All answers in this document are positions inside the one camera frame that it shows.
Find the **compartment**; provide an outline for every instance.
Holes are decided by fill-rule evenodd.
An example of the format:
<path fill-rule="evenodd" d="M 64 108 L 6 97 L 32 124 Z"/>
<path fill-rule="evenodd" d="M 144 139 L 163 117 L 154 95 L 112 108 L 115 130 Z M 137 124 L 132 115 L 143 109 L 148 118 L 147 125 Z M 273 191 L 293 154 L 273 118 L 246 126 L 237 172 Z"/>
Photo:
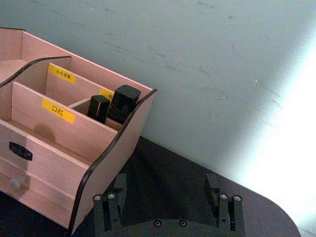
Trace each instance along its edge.
<path fill-rule="evenodd" d="M 86 60 L 74 53 L 57 47 L 25 31 L 0 28 L 0 83 L 13 75 L 17 69 L 45 57 L 71 56 L 66 70 L 115 91 L 128 84 L 142 93 L 140 99 L 152 91 L 151 88 Z"/>
<path fill-rule="evenodd" d="M 117 133 L 18 82 L 12 88 L 11 120 L 90 162 Z"/>
<path fill-rule="evenodd" d="M 88 97 L 88 98 L 85 98 L 83 100 L 80 100 L 80 101 L 70 105 L 69 108 L 72 108 L 72 109 L 74 109 L 74 110 L 76 110 L 84 115 L 87 115 L 90 101 L 91 101 L 91 97 Z M 122 128 L 122 124 L 115 122 L 110 118 L 106 118 L 105 125 L 110 127 L 110 128 L 115 129 L 116 131 L 119 131 Z"/>
<path fill-rule="evenodd" d="M 62 67 L 70 65 L 71 57 L 55 58 L 38 61 L 19 72 L 12 80 L 19 82 L 41 94 L 45 94 L 47 82 L 48 63 L 58 64 Z M 0 119 L 11 120 L 12 82 L 7 80 L 0 84 Z"/>
<path fill-rule="evenodd" d="M 68 106 L 92 95 L 99 94 L 112 100 L 114 91 L 89 81 L 67 69 L 49 63 L 45 94 Z"/>
<path fill-rule="evenodd" d="M 0 29 L 0 83 L 26 65 L 22 60 L 22 31 Z"/>

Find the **screw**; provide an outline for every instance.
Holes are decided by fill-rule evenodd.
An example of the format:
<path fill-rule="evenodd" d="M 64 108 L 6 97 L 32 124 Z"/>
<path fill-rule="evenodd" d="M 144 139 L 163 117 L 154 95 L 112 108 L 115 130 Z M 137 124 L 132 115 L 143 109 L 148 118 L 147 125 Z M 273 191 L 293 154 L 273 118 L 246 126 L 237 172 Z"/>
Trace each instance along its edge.
<path fill-rule="evenodd" d="M 160 220 L 154 220 L 154 226 L 159 227 L 161 225 L 162 225 L 162 223 Z"/>
<path fill-rule="evenodd" d="M 100 200 L 101 199 L 101 196 L 100 195 L 97 195 L 94 197 L 94 200 Z"/>
<path fill-rule="evenodd" d="M 179 226 L 186 227 L 187 226 L 187 222 L 185 220 L 180 220 L 179 221 Z"/>
<path fill-rule="evenodd" d="M 241 197 L 239 197 L 239 196 L 234 196 L 234 199 L 235 199 L 236 201 L 241 201 Z"/>
<path fill-rule="evenodd" d="M 222 199 L 226 199 L 226 198 L 227 198 L 227 195 L 226 195 L 226 194 L 221 194 L 221 198 L 222 198 Z"/>

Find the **table surface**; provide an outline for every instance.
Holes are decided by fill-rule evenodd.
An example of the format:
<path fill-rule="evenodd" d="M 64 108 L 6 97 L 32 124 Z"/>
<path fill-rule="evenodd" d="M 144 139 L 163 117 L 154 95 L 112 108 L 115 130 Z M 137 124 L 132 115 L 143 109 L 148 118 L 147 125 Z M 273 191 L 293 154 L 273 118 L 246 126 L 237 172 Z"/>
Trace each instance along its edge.
<path fill-rule="evenodd" d="M 127 195 L 121 223 L 153 219 L 187 219 L 211 225 L 214 218 L 204 192 L 208 169 L 145 138 L 120 173 L 127 175 Z M 275 203 L 220 175 L 221 190 L 243 197 L 247 237 L 300 237 L 289 216 Z M 67 230 L 9 196 L 0 193 L 0 236 L 60 237 Z M 74 237 L 93 236 L 91 211 Z"/>

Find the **drawer knob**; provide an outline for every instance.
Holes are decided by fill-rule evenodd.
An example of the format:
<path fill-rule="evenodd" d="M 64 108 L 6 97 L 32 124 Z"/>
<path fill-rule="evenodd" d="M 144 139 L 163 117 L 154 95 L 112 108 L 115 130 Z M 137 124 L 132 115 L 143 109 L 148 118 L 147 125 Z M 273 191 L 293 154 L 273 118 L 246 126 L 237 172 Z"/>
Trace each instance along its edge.
<path fill-rule="evenodd" d="M 10 180 L 10 184 L 14 189 L 19 189 L 21 184 L 23 184 L 26 181 L 26 177 L 24 175 L 21 175 L 15 179 Z"/>

